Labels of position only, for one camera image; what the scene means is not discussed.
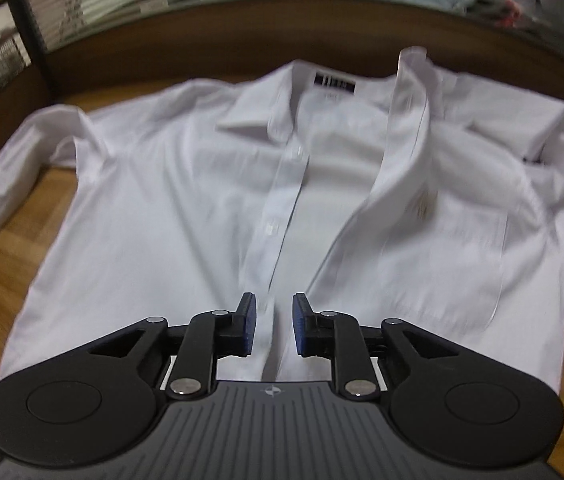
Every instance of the white shirt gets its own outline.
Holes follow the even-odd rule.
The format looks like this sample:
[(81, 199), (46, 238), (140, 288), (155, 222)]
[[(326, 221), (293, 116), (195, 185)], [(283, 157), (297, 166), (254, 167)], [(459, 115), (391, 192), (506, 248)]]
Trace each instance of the white shirt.
[(559, 388), (564, 102), (402, 52), (387, 79), (293, 62), (89, 115), (32, 114), (0, 152), (0, 226), (43, 164), (78, 190), (15, 320), (0, 379), (148, 316), (257, 297), (252, 356), (219, 378), (321, 380), (291, 297), (401, 317)]

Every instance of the shirt button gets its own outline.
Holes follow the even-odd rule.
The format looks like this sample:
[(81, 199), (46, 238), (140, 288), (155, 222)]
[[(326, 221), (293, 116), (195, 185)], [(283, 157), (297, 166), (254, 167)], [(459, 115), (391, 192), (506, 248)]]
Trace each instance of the shirt button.
[(280, 229), (280, 224), (277, 220), (269, 220), (264, 227), (264, 231), (268, 236), (276, 235)]

